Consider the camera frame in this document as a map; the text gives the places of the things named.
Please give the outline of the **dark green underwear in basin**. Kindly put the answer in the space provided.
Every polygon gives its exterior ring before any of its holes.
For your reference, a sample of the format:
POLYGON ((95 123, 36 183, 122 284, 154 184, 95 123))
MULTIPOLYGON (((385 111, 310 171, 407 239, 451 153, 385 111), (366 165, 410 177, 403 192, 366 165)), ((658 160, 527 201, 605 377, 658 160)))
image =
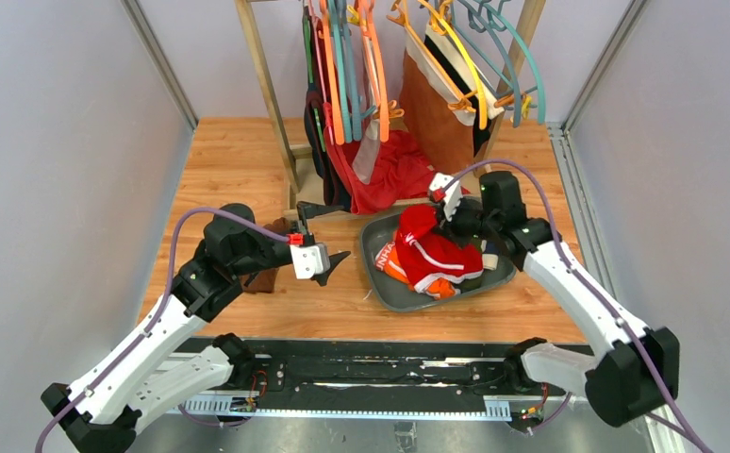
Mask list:
POLYGON ((489 245, 484 240, 471 238, 470 245, 479 252, 482 260, 482 273, 480 276, 468 278, 458 285, 458 288, 464 293, 476 291, 488 284, 488 279, 496 273, 500 263, 498 255, 489 249, 489 245))

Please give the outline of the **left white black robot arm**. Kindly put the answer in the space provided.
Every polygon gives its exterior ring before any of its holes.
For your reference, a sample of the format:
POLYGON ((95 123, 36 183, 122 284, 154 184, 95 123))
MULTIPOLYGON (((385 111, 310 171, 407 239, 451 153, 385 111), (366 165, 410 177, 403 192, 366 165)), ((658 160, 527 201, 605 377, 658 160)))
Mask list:
POLYGON ((155 420, 195 394, 227 382, 247 384, 255 356, 233 334, 217 337, 167 372, 158 367, 238 298, 252 277, 290 266, 297 278, 325 285, 345 254, 330 253, 307 223, 330 212, 301 202, 297 219, 281 234, 259 226, 241 203, 211 209, 193 257, 182 265, 169 262, 165 288, 144 319, 82 377, 43 391, 41 402, 52 418, 36 450, 60 428, 79 452, 125 452, 155 420))

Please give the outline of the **teal plastic hanger pair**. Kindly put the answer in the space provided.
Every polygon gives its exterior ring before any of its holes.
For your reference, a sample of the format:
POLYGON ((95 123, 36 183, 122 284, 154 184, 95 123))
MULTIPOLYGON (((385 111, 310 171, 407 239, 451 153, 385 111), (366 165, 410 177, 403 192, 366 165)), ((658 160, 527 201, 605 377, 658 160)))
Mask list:
POLYGON ((362 110, 360 106, 357 67, 354 63, 351 31, 346 17, 347 3, 328 1, 327 5, 339 83, 342 135, 344 143, 358 142, 363 136, 363 114, 372 113, 373 109, 362 110))

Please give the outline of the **blue-grey plastic clip hanger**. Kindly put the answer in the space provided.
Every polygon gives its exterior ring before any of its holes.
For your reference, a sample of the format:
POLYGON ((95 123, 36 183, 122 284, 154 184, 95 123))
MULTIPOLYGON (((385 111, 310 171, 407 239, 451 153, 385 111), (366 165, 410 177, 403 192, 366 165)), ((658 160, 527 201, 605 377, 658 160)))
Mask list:
POLYGON ((523 118, 525 94, 521 88, 518 71, 511 61, 510 49, 505 46, 503 36, 515 39, 514 26, 502 14, 507 1, 457 1, 465 14, 461 20, 464 37, 489 68, 498 77, 498 86, 493 95, 505 113, 512 113, 513 127, 520 125, 523 118))

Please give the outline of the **large red garment hanging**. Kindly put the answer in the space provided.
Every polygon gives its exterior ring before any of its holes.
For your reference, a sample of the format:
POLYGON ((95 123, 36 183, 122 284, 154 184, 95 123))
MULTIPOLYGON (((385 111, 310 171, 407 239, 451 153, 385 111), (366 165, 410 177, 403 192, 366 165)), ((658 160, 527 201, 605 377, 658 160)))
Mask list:
POLYGON ((403 199, 426 198, 436 169, 403 130, 392 130, 385 143, 377 144, 376 159, 368 182, 354 168, 359 142, 336 144, 330 126, 323 128, 324 149, 313 159, 324 180, 324 203, 341 206, 353 214, 374 214, 403 199))

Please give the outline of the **orange plastic hanger left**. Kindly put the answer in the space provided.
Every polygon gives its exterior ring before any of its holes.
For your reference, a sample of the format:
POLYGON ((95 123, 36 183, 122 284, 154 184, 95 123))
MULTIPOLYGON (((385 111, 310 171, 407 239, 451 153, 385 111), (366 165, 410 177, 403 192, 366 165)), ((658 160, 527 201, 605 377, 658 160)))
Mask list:
POLYGON ((332 107, 332 123, 334 132, 334 141, 337 145, 344 144, 344 124, 340 111, 340 91, 337 78, 337 68, 335 65, 335 53, 332 46, 332 34, 330 25, 330 11, 327 0, 320 0, 320 9, 322 13, 322 32, 324 34, 324 53, 326 58, 326 73, 328 77, 329 98, 332 107))

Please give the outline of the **grey plastic basin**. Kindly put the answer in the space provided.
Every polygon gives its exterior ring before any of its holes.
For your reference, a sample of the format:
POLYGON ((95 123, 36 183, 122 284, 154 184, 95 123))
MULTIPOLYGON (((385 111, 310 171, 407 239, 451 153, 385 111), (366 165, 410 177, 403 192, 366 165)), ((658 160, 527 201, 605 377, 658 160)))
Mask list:
POLYGON ((388 242, 394 242, 394 235, 398 227, 400 214, 408 207, 393 210, 390 214, 372 220, 360 232, 361 257, 364 262, 368 278, 371 282, 373 294, 384 307, 396 312, 410 312, 434 307, 443 303, 480 294, 507 284, 515 277, 516 269, 508 258, 499 257, 499 267, 496 273, 488 279, 488 284, 471 292, 462 292, 449 298, 435 300, 426 294, 418 294, 402 283, 374 266, 374 258, 379 250, 388 242))

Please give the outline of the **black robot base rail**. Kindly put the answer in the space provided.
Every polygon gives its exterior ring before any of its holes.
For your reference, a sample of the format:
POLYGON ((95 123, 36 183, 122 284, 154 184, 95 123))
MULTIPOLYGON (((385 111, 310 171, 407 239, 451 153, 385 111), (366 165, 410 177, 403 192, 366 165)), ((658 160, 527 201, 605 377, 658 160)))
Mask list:
POLYGON ((172 412, 209 425, 250 418, 506 422, 534 428, 580 402, 551 384, 516 384, 511 344, 254 339, 253 375, 172 412))

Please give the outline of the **brown cloth on table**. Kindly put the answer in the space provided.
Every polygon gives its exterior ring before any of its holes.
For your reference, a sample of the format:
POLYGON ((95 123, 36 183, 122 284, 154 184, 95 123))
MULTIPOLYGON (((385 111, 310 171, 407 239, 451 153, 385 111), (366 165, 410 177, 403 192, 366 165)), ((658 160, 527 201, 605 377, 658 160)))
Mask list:
MULTIPOLYGON (((290 221, 280 217, 264 226, 265 229, 285 235, 290 232, 290 221)), ((272 294, 280 268, 272 268, 259 273, 246 275, 242 278, 243 290, 249 294, 272 294)))

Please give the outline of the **orange clip hanger with brown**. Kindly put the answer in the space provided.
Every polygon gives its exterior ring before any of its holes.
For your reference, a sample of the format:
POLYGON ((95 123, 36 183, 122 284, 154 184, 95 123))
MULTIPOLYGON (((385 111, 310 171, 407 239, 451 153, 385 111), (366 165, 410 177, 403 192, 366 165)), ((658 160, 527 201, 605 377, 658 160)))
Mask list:
POLYGON ((469 96, 463 93, 456 83, 448 76, 440 66, 435 56, 429 51, 423 40, 414 31, 409 17, 406 1, 393 1, 390 7, 391 12, 396 16, 389 16, 388 19, 399 25, 407 35, 406 51, 416 63, 420 64, 423 75, 429 78, 429 85, 439 94, 448 105, 448 109, 456 115, 462 111, 463 115, 475 115, 469 96))

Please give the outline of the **orange plastic hanger right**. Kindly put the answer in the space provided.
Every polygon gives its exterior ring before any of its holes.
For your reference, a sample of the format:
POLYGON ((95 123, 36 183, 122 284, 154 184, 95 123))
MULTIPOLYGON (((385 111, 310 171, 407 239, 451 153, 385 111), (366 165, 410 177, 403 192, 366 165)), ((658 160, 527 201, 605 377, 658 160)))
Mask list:
POLYGON ((355 10, 359 18, 358 26, 375 100, 375 112, 372 118, 378 123, 380 142, 385 143, 390 138, 390 121, 400 118, 404 111, 398 107, 396 100, 389 99, 384 61, 373 17, 374 1, 356 1, 355 10))

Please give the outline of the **black underwear cream waistband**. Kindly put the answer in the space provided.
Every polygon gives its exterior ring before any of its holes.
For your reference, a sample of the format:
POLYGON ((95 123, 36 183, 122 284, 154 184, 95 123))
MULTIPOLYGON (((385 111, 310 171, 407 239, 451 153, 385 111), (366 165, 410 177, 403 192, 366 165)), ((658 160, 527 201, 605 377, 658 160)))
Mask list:
MULTIPOLYGON (((432 25, 427 25, 425 36, 423 39, 424 46, 439 62, 440 67, 445 71, 448 77, 456 84, 462 93, 475 91, 475 80, 467 67, 465 59, 458 52, 458 49, 452 41, 433 30, 432 25)), ((496 117, 505 112, 503 106, 497 106, 499 99, 495 97, 494 89, 484 77, 484 74, 478 70, 480 78, 485 84, 485 100, 487 105, 487 121, 486 127, 480 128, 478 122, 481 119, 481 111, 478 109, 478 97, 476 94, 468 97, 474 112, 458 110, 457 115, 465 115, 465 126, 469 126, 472 132, 471 149, 473 155, 476 156, 482 149, 483 145, 489 140, 491 132, 489 127, 492 125, 496 117)))

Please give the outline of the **red underwear white trim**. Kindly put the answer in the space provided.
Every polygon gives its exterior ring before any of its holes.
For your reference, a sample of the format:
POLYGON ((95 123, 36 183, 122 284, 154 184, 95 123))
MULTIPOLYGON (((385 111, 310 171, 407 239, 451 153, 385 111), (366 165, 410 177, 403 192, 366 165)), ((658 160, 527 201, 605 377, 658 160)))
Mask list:
POLYGON ((458 247, 437 232, 437 211, 429 205, 414 205, 399 216, 394 235, 398 260, 416 290, 442 277, 458 286, 482 273, 479 252, 470 244, 458 247))

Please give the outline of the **teal plastic clip hanger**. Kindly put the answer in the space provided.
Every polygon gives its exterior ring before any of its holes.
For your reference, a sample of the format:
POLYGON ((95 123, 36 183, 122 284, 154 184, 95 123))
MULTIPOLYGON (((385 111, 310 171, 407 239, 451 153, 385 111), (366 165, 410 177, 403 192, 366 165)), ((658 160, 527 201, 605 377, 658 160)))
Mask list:
POLYGON ((517 127, 534 116, 547 120, 548 96, 531 43, 544 1, 523 1, 516 19, 507 15, 507 1, 457 1, 457 31, 497 77, 491 90, 498 106, 517 127))

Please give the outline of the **dark navy garment hanging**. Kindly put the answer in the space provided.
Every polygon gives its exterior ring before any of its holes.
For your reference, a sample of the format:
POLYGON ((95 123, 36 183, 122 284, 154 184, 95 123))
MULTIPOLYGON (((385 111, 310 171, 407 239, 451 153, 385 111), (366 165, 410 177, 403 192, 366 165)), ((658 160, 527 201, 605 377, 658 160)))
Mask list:
POLYGON ((307 94, 304 110, 304 128, 316 174, 322 180, 322 193, 327 206, 340 206, 343 211, 351 209, 351 196, 342 184, 340 176, 334 168, 326 152, 324 140, 325 119, 322 109, 323 97, 313 25, 310 19, 308 4, 303 8, 303 35, 307 62, 307 94))

